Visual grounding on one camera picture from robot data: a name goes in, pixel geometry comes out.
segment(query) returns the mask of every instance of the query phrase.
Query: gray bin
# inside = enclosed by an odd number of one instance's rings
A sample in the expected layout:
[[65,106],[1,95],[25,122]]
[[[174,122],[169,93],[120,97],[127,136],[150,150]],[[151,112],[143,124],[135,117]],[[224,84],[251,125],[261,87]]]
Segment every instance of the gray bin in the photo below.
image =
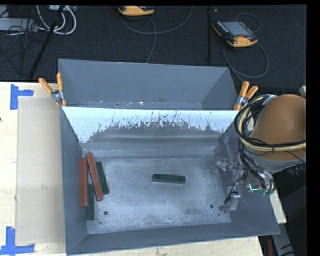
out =
[[[59,59],[67,255],[278,234],[268,197],[241,194],[222,213],[236,161],[237,93],[226,67]],[[103,165],[110,193],[95,219],[80,207],[79,160]],[[158,183],[153,174],[185,183]]]

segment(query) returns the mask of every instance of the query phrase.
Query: blue tape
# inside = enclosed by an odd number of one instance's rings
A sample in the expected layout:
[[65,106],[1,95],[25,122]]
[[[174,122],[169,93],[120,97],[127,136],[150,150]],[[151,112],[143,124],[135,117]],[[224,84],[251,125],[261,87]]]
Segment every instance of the blue tape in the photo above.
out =
[[35,244],[16,246],[16,230],[13,227],[7,226],[5,234],[5,245],[0,248],[0,255],[15,256],[16,254],[33,253]]
[[33,90],[19,90],[18,86],[11,84],[10,110],[18,109],[18,96],[33,96]]

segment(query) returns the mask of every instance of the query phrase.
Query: dark green block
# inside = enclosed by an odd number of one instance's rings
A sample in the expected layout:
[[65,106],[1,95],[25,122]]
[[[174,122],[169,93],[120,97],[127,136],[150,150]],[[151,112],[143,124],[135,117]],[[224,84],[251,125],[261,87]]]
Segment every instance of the dark green block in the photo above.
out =
[[103,194],[107,195],[107,194],[109,194],[109,187],[108,187],[108,184],[107,184],[107,179],[106,179],[106,175],[105,175],[102,163],[101,162],[96,162],[95,166],[96,166],[96,170],[98,172],[98,176],[99,176],[99,180],[100,180],[100,183],[101,183]]
[[163,182],[163,183],[184,184],[184,183],[186,183],[186,177],[179,176],[179,175],[154,174],[154,175],[152,175],[152,181],[153,182]]
[[93,184],[89,184],[89,207],[86,209],[86,219],[95,220],[95,186]]

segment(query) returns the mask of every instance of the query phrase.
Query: bin floor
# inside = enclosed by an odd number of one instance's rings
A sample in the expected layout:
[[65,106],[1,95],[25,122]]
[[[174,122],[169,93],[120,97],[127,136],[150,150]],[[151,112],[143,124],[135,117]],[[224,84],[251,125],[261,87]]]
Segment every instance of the bin floor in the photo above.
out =
[[[214,156],[96,157],[109,187],[95,201],[89,234],[229,223]],[[153,174],[185,176],[185,183],[153,182]]]

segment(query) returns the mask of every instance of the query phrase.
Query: black carpet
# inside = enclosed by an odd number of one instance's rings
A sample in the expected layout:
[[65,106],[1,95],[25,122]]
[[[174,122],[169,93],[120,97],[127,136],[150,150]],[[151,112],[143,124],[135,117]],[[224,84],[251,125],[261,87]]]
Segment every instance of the black carpet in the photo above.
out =
[[[48,11],[46,5],[39,5],[39,10],[51,25],[55,12]],[[40,24],[35,5],[9,5],[8,14]],[[255,31],[258,43],[241,49],[227,46],[208,26],[208,15],[210,21],[238,17]],[[67,13],[65,16],[70,30],[74,25],[72,17]],[[48,32],[38,30],[18,36],[1,31],[0,81],[37,82],[43,77],[56,83],[58,59],[75,59],[230,67],[237,92],[243,80],[257,85],[258,93],[278,95],[297,94],[306,85],[306,4],[155,6],[150,17],[139,21],[125,20],[115,5],[78,5],[75,16],[75,31],[70,35],[52,35],[31,78]],[[295,179],[303,186],[305,178],[304,175]],[[290,180],[281,175],[276,179],[282,186],[280,197],[288,194],[285,187]],[[304,250],[307,246],[295,247],[298,251],[298,247]]]

